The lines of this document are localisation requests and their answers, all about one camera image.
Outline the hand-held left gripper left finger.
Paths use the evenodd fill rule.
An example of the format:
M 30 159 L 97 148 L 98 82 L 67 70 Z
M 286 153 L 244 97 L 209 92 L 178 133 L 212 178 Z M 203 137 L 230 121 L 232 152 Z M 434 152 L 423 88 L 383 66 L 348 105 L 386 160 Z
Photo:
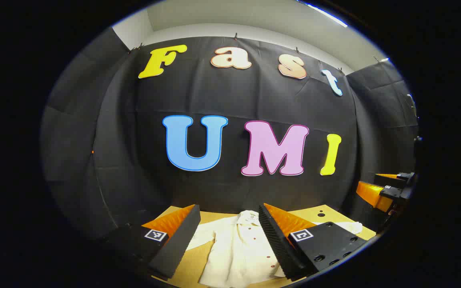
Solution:
M 120 266 L 141 276 L 173 277 L 200 223 L 193 204 L 146 224 L 116 228 L 106 236 L 106 250 Z

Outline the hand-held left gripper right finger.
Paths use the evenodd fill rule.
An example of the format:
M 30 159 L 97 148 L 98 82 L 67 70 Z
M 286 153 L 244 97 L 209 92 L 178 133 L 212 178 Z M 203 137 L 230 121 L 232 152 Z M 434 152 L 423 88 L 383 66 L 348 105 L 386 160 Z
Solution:
M 291 281 L 335 266 L 367 242 L 336 222 L 313 224 L 269 204 L 260 204 L 259 220 L 285 277 Z

